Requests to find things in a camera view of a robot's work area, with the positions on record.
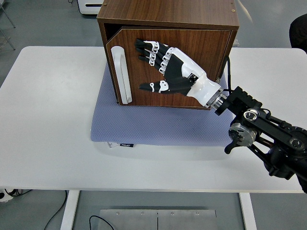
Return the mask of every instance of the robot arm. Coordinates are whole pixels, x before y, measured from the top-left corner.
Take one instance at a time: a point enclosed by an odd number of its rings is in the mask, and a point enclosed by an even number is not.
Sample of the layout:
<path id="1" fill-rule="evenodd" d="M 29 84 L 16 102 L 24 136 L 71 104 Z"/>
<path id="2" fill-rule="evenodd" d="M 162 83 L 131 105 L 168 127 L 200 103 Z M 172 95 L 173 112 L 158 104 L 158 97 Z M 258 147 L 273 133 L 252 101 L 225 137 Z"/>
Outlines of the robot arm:
<path id="1" fill-rule="evenodd" d="M 236 115 L 229 128 L 232 139 L 225 148 L 229 154 L 233 148 L 246 146 L 263 162 L 270 176 L 289 180 L 294 174 L 307 193 L 307 131 L 303 128 L 271 116 L 262 103 L 256 101 L 240 87 L 227 97 L 219 84 L 209 80 L 206 72 L 178 48 L 154 41 L 137 40 L 140 60 L 147 61 L 163 74 L 164 80 L 143 83 L 141 90 L 158 93 L 181 93 L 196 98 L 199 103 L 215 109 L 220 115 L 226 109 Z M 271 137 L 270 142 L 261 134 Z M 263 153 L 254 145 L 260 143 L 269 148 Z"/>

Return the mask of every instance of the wooden cabinet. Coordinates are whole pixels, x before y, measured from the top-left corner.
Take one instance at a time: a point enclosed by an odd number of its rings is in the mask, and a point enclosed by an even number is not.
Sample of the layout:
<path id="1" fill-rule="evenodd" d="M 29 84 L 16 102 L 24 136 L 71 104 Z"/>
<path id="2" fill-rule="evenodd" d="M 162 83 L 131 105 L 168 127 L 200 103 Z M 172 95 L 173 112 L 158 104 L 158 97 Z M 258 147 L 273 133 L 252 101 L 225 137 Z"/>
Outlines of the wooden cabinet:
<path id="1" fill-rule="evenodd" d="M 138 59 L 134 43 L 139 38 L 178 47 L 215 81 L 239 28 L 234 0 L 105 0 L 97 20 L 121 105 L 112 47 L 121 46 L 125 51 L 132 95 L 127 105 L 199 108 L 202 106 L 196 99 L 179 93 L 140 90 L 140 84 L 164 77 Z"/>

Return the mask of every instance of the gray floor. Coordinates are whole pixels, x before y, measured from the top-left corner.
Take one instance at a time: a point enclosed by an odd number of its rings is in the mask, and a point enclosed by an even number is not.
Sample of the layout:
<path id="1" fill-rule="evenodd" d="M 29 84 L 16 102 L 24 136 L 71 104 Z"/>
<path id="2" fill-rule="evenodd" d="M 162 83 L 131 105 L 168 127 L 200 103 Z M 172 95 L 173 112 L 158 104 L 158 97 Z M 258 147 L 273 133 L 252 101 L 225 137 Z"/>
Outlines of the gray floor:
<path id="1" fill-rule="evenodd" d="M 236 6 L 240 47 L 290 47 L 290 23 L 307 12 L 306 0 L 236 0 Z M 81 15 L 76 0 L 73 4 L 66 0 L 10 0 L 4 8 L 16 28 L 1 12 L 0 28 L 11 37 L 16 50 L 9 44 L 0 47 L 0 85 L 26 46 L 102 46 L 95 16 Z M 0 229 L 43 229 L 64 198 L 64 191 L 35 190 L 0 203 Z M 252 194 L 251 198 L 258 230 L 307 229 L 305 194 Z M 244 229 L 237 194 L 86 191 L 80 195 L 74 229 L 89 229 L 89 217 L 99 215 L 101 208 L 162 206 L 216 209 L 219 230 Z M 59 229 L 62 216 L 60 212 L 48 229 Z"/>

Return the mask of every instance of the white table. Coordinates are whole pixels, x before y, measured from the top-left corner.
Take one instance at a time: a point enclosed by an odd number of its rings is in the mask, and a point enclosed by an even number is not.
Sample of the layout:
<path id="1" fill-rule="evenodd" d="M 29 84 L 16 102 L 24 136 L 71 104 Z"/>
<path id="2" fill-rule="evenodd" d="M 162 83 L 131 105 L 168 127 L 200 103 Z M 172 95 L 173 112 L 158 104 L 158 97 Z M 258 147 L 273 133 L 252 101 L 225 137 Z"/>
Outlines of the white table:
<path id="1" fill-rule="evenodd" d="M 232 86 L 272 115 L 307 127 L 307 56 L 298 49 L 231 51 Z M 270 177 L 247 148 L 90 140 L 106 57 L 102 47 L 26 47 L 0 88 L 0 187 L 22 189 L 301 193 Z"/>

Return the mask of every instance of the wire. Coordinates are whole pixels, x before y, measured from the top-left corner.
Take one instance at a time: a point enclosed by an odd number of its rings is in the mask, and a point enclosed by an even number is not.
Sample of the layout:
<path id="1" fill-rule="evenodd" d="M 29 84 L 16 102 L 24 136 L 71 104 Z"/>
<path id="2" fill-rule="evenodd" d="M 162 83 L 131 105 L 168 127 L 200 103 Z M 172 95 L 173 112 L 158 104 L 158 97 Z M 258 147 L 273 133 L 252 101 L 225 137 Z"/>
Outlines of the wire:
<path id="1" fill-rule="evenodd" d="M 231 71 L 230 71 L 230 59 L 229 56 L 225 57 L 225 62 L 227 62 L 227 84 L 228 84 L 228 89 L 225 89 L 223 91 L 229 92 L 229 95 L 233 92 L 231 89 Z"/>
<path id="2" fill-rule="evenodd" d="M 262 109 L 263 111 L 268 111 L 268 113 L 266 114 L 266 116 L 265 116 L 265 118 L 266 119 L 270 119 L 270 117 L 271 117 L 271 112 L 270 112 L 270 110 L 269 109 Z"/>
<path id="3" fill-rule="evenodd" d="M 109 222 L 107 222 L 105 219 L 103 219 L 102 217 L 99 217 L 99 216 L 96 216 L 96 215 L 92 215 L 91 217 L 90 217 L 90 219 L 89 219 L 89 221 L 90 221 L 90 230 L 92 230 L 92 226 L 91 226 L 91 218 L 92 217 L 97 217 L 97 218 L 99 218 L 99 219 L 102 219 L 105 223 L 107 223 L 113 230 L 114 230 L 114 228 L 112 227 L 112 225 L 109 223 Z"/>
<path id="4" fill-rule="evenodd" d="M 23 190 L 21 190 L 21 193 L 19 193 L 18 189 L 14 189 L 12 192 L 8 192 L 6 189 L 4 189 L 7 195 L 10 195 L 12 197 L 15 196 L 23 196 L 24 194 L 27 194 L 28 192 L 31 192 L 32 189 L 30 189 L 29 191 L 26 191 L 25 193 L 23 193 Z"/>
<path id="5" fill-rule="evenodd" d="M 46 224 L 46 226 L 44 227 L 44 230 L 46 230 L 48 224 L 51 222 L 51 220 L 57 215 L 58 212 L 60 212 L 60 210 L 64 207 L 65 203 L 67 201 L 67 190 L 65 190 L 65 199 L 64 202 L 62 204 L 62 206 L 59 208 L 59 210 L 50 218 L 50 220 L 48 221 L 48 223 Z"/>

